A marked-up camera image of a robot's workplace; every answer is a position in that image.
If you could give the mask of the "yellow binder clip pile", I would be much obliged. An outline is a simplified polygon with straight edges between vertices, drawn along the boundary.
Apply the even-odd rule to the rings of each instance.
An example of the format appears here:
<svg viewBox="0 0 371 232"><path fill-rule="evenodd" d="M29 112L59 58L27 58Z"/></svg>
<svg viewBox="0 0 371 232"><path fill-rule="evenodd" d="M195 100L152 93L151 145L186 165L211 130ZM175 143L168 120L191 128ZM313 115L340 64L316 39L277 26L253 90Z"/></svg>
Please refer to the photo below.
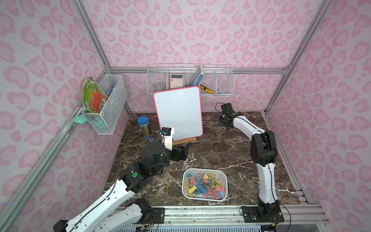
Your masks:
<svg viewBox="0 0 371 232"><path fill-rule="evenodd" d="M197 186L192 186L191 188L187 189L188 197L192 197L193 193L197 190Z"/></svg>

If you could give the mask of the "white plastic storage tray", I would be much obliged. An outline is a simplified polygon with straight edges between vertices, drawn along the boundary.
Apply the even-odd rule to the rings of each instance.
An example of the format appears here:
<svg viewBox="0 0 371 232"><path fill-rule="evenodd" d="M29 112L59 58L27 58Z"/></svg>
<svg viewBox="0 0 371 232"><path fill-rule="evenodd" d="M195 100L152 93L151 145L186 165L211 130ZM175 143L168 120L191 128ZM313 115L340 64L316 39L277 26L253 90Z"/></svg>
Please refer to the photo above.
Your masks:
<svg viewBox="0 0 371 232"><path fill-rule="evenodd" d="M187 189L192 186L197 186L197 190L193 193L192 197L188 197ZM208 190L207 195L203 195L200 190L203 186ZM217 200L216 191L222 194L222 200ZM182 181L182 194L191 200L223 202L228 197L228 181L224 172L211 169L187 169L183 174Z"/></svg>

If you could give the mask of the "blue binder clip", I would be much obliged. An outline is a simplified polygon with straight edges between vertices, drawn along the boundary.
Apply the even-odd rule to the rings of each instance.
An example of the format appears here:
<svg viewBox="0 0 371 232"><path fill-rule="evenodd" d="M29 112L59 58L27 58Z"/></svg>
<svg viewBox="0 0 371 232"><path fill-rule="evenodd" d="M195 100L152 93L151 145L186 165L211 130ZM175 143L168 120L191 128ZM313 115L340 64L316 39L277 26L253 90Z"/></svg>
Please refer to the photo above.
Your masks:
<svg viewBox="0 0 371 232"><path fill-rule="evenodd" d="M217 200L222 200L222 194L220 191L216 191L216 197Z"/></svg>
<svg viewBox="0 0 371 232"><path fill-rule="evenodd" d="M200 190L203 193L203 195L207 195L208 194L208 190L206 188L204 188L203 186L200 186Z"/></svg>

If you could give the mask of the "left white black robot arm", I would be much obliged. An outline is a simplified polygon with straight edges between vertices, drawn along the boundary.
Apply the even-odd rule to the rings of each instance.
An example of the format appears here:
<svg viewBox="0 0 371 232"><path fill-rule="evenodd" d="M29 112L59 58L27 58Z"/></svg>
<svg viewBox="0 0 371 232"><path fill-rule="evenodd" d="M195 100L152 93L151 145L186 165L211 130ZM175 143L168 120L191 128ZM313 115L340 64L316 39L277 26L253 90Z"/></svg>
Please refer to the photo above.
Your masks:
<svg viewBox="0 0 371 232"><path fill-rule="evenodd" d="M152 142L133 164L120 174L114 185L85 211L70 220L60 220L54 226L55 232L113 232L121 227L137 223L152 223L152 208L141 198L125 210L112 213L124 202L153 181L171 161L185 161L190 143L179 148L166 148L161 142Z"/></svg>

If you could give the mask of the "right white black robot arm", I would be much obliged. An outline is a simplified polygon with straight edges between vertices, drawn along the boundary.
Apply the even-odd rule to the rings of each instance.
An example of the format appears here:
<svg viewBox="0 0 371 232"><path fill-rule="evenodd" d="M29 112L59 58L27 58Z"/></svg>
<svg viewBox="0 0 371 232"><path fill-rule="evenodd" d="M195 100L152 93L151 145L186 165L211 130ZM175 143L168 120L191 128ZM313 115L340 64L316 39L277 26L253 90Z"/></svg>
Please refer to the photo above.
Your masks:
<svg viewBox="0 0 371 232"><path fill-rule="evenodd" d="M279 214L280 203L276 195L274 169L278 156L275 134L253 124L241 113L233 110L231 103L221 104L218 124L227 129L237 128L251 140L250 156L255 163L260 192L258 198L258 215L261 219Z"/></svg>

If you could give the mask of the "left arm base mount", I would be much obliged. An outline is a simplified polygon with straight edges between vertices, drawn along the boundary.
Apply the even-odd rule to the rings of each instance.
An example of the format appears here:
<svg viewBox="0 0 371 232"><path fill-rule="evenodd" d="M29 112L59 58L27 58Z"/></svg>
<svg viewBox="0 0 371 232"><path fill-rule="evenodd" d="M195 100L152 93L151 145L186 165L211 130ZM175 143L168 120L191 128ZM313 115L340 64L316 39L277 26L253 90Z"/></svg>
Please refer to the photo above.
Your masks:
<svg viewBox="0 0 371 232"><path fill-rule="evenodd" d="M155 221L155 224L163 224L165 217L165 208L163 207L153 207L150 212L146 212L144 216L140 218L139 221L134 224L151 224Z"/></svg>

